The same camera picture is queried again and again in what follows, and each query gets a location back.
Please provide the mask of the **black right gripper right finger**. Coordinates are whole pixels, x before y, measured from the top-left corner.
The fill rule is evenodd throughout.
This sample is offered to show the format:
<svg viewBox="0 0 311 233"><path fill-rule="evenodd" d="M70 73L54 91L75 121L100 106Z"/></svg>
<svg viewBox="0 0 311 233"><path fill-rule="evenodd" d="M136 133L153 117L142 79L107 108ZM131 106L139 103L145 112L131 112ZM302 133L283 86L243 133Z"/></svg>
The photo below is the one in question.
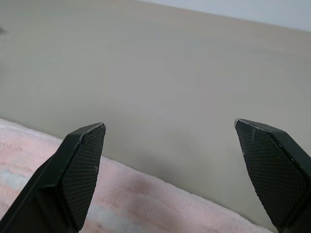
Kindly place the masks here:
<svg viewBox="0 0 311 233"><path fill-rule="evenodd" d="M311 233L311 157L283 130L236 119L248 176L278 233Z"/></svg>

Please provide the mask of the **pink fluffy towel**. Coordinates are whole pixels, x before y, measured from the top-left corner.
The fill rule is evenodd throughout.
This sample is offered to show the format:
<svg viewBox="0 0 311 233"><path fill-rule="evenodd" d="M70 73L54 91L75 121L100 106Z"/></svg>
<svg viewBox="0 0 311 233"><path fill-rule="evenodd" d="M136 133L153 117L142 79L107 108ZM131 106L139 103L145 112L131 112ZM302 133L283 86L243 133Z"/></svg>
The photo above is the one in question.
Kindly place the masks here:
<svg viewBox="0 0 311 233"><path fill-rule="evenodd" d="M0 118L0 220L63 140ZM101 156L79 233L272 233L239 214Z"/></svg>

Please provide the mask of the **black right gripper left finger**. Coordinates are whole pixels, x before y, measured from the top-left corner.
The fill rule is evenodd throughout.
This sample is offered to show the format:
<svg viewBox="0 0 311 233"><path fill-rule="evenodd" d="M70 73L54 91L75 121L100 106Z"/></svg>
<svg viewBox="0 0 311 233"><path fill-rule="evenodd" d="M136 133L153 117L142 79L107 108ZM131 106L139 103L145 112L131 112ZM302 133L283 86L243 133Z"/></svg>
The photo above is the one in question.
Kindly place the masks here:
<svg viewBox="0 0 311 233"><path fill-rule="evenodd" d="M0 233L79 233L95 191L106 127L68 134L0 220Z"/></svg>

